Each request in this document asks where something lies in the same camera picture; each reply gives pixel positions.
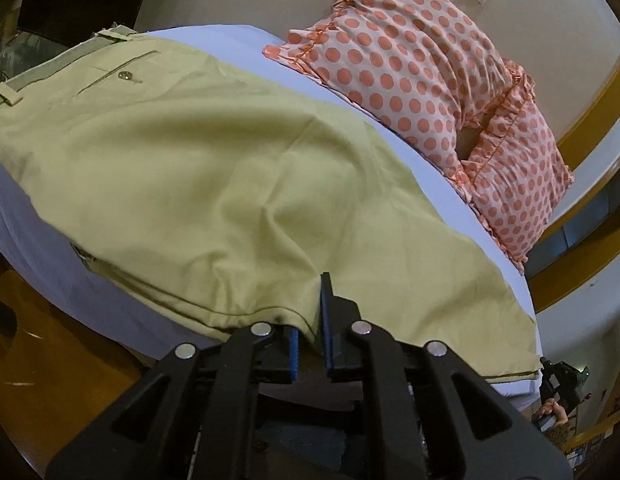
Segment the polka dot pillow far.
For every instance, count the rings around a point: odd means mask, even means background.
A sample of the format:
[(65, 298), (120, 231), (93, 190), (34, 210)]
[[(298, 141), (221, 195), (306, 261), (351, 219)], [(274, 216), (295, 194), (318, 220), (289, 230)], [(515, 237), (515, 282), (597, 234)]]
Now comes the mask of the polka dot pillow far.
[(479, 221), (520, 272), (574, 176), (557, 148), (534, 80), (507, 60), (513, 85), (463, 162)]

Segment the wooden bedside furniture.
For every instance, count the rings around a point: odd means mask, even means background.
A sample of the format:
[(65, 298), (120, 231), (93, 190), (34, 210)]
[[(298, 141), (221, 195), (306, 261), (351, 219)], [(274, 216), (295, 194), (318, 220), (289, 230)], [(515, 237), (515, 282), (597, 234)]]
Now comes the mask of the wooden bedside furniture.
[(140, 374), (130, 352), (51, 304), (0, 253), (0, 430), (25, 472), (42, 478)]

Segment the polka dot pillow near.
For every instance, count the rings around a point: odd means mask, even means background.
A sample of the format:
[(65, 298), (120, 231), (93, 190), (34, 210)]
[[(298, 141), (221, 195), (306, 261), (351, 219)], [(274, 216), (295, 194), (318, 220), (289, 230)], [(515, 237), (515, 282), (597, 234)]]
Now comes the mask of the polka dot pillow near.
[(264, 55), (331, 89), (459, 186), (459, 133), (513, 87), (515, 66), (450, 0), (337, 0)]

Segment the khaki yellow pants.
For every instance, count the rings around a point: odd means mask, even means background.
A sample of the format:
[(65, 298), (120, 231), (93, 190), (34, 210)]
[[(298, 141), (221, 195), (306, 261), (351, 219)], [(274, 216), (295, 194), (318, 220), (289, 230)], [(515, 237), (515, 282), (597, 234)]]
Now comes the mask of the khaki yellow pants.
[(0, 164), (87, 265), (226, 340), (319, 339), (319, 277), (491, 382), (540, 367), (534, 319), (363, 116), (170, 39), (113, 29), (0, 82)]

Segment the white bed sheet mattress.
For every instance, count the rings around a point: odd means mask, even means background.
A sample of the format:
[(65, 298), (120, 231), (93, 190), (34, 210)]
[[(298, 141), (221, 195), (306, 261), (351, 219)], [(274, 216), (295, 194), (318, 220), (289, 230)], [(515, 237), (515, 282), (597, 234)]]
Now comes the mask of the white bed sheet mattress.
[[(333, 92), (304, 76), (263, 58), (262, 47), (272, 41), (263, 30), (239, 25), (208, 25), (159, 30), (157, 37), (180, 40), (203, 52), (216, 54), (239, 67), (255, 64), (255, 73), (279, 82), (289, 90), (308, 98), (346, 103)], [(410, 167), (415, 179), (442, 219), (453, 229), (469, 236), (499, 267), (503, 278), (526, 313), (532, 311), (524, 280), (473, 220), (470, 210), (458, 200), (447, 183), (427, 162), (402, 144), (386, 128), (383, 138)], [(132, 348), (146, 356), (164, 356), (179, 342), (190, 340), (206, 348), (216, 344), (206, 337), (180, 326), (153, 311), (120, 287), (90, 272), (71, 248), (66, 237), (38, 218), (30, 201), (0, 166), (0, 253), (16, 268), (37, 292), (71, 318), (97, 333)]]

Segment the polka dot pillow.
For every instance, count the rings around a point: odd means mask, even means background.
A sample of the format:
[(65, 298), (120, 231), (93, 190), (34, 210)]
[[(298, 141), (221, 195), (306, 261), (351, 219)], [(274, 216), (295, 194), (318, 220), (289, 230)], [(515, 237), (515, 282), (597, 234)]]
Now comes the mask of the polka dot pillow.
[(515, 66), (450, 0), (337, 0), (264, 55), (331, 89), (459, 186), (459, 133), (513, 87)]
[(557, 148), (534, 80), (507, 60), (513, 85), (463, 162), (479, 221), (520, 272), (574, 176)]

